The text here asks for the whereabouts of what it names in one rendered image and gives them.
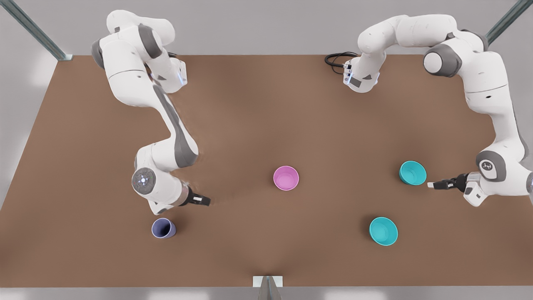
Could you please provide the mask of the silver frame post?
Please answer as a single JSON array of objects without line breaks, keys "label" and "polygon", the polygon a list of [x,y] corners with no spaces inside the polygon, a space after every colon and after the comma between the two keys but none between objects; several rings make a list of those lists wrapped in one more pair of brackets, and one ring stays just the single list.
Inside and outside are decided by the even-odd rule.
[{"label": "silver frame post", "polygon": [[0,0],[2,6],[31,36],[57,61],[71,61],[73,55],[66,54],[53,40],[23,11],[14,0]]},{"label": "silver frame post", "polygon": [[283,287],[282,276],[253,276],[252,286],[259,287],[258,300],[282,300],[279,292]]},{"label": "silver frame post", "polygon": [[518,19],[523,12],[525,12],[531,5],[533,0],[517,0],[517,2],[493,25],[487,32],[488,45],[491,45],[503,32],[505,32],[516,19]]}]

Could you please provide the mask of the pink bowl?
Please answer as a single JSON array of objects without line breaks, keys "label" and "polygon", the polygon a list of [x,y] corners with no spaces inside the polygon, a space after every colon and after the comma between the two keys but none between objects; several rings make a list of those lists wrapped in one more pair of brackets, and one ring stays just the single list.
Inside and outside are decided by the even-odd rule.
[{"label": "pink bowl", "polygon": [[292,190],[299,184],[299,173],[291,166],[281,166],[273,175],[273,182],[280,190]]}]

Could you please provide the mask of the blue-purple cup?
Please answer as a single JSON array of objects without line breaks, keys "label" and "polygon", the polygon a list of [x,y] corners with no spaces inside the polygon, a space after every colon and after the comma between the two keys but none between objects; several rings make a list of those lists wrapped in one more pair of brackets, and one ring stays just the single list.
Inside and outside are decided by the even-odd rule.
[{"label": "blue-purple cup", "polygon": [[158,239],[171,238],[176,234],[176,226],[167,218],[159,218],[152,224],[152,235]]}]

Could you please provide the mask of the teal bowl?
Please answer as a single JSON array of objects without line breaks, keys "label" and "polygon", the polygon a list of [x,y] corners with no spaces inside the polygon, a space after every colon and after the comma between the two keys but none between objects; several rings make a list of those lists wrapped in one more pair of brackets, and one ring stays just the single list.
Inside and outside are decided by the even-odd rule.
[{"label": "teal bowl", "polygon": [[417,161],[405,161],[399,169],[401,181],[408,185],[421,185],[427,179],[427,172]]},{"label": "teal bowl", "polygon": [[396,224],[386,217],[376,217],[369,225],[369,234],[375,243],[391,246],[396,243],[399,235]]}]

